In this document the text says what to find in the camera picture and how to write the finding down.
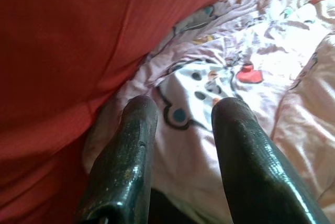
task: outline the wrinkled fabric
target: wrinkled fabric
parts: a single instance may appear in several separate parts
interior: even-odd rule
[[[324,38],[278,109],[273,141],[335,221],[335,35]]]
[[[335,222],[335,198],[328,188],[333,183],[335,156],[332,128],[325,130],[323,138],[329,139],[322,148],[316,150],[306,145],[304,150],[302,143],[295,146],[295,133],[289,131],[289,122],[284,120],[294,121],[294,115],[290,113],[281,119],[284,112],[280,109],[282,99],[295,106],[287,98],[288,90],[299,79],[303,67],[310,66],[309,59],[323,38],[335,29],[334,8],[335,0],[220,0],[176,24],[148,55],[134,78],[118,92],[111,105],[113,111],[109,111],[111,121],[117,125],[118,115],[129,99],[146,94],[157,103],[160,115],[153,187],[199,223],[232,223],[210,114],[218,100],[240,97],[303,178],[323,182],[322,187],[318,183],[308,185],[326,215]],[[327,73],[334,78],[331,69]],[[327,93],[329,106],[335,99],[333,95]],[[331,110],[325,113],[328,116],[323,124],[328,127],[333,124],[331,114]],[[296,127],[303,127],[299,125],[303,119],[297,121]],[[317,135],[313,128],[309,131],[304,139]],[[87,171],[108,140],[86,143],[83,161]],[[321,140],[315,138],[315,142],[320,144]],[[294,148],[299,148],[300,153],[292,157],[291,152],[297,152]],[[327,156],[320,159],[324,170],[316,173],[315,169],[301,166],[301,162],[308,164],[311,156],[322,156],[323,152]]]
[[[85,132],[173,25],[217,0],[0,0],[0,222],[72,223]]]

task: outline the red cushion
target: red cushion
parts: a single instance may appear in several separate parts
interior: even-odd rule
[[[0,0],[0,222],[71,223],[97,108],[215,0]]]

